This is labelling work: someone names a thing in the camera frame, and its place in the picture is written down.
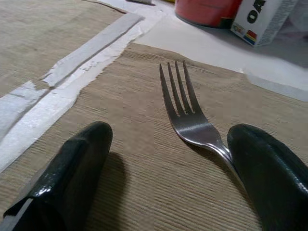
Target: textured fabric mat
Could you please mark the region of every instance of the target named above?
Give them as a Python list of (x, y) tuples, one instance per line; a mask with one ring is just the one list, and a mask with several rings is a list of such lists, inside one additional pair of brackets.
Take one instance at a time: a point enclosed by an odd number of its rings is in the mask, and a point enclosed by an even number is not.
[(121, 13), (80, 0), (0, 0), (0, 97), (38, 81)]
[(251, 85), (240, 73), (131, 44), (2, 173), (0, 213), (65, 140), (101, 120), (112, 126), (114, 139), (86, 230), (260, 230), (249, 199), (226, 166), (210, 152), (192, 151), (171, 127), (158, 65), (166, 71), (167, 62), (183, 59), (202, 110), (224, 141), (232, 125), (253, 124), (308, 163), (307, 103)]

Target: cardboard box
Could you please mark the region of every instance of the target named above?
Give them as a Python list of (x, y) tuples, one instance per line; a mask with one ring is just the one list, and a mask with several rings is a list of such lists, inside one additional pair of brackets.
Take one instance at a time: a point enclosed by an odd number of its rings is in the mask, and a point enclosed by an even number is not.
[(231, 31), (252, 46), (272, 42), (298, 0), (243, 0)]

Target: black letter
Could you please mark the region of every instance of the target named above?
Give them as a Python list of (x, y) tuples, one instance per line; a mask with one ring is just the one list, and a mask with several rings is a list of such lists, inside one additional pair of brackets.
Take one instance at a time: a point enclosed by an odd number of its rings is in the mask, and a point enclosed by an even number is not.
[(262, 6), (264, 6), (265, 1), (263, 0), (256, 0), (254, 3), (254, 8), (260, 13), (262, 10)]
[(258, 18), (258, 13), (255, 10), (252, 10), (251, 12), (249, 12), (248, 16), (247, 16), (247, 21), (249, 23), (254, 23)]

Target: red container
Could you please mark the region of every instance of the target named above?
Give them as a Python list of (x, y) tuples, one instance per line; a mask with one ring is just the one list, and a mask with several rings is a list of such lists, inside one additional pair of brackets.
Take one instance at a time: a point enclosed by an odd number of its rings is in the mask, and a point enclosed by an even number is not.
[(242, 0), (177, 0), (176, 15), (191, 24), (230, 28)]

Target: placemat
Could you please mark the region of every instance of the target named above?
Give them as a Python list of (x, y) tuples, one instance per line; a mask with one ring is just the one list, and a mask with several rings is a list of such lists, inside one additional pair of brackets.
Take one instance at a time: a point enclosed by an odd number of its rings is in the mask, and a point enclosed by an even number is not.
[(0, 0), (0, 97), (38, 81), (52, 66), (123, 14), (81, 0)]
[(253, 124), (308, 163), (307, 103), (254, 86), (243, 74), (133, 43), (1, 174), (0, 213), (65, 140), (100, 120), (111, 125), (114, 138), (86, 230), (260, 230), (223, 162), (208, 151), (196, 153), (173, 131), (158, 65), (166, 71), (174, 60), (186, 61), (201, 108), (224, 141), (231, 126)]

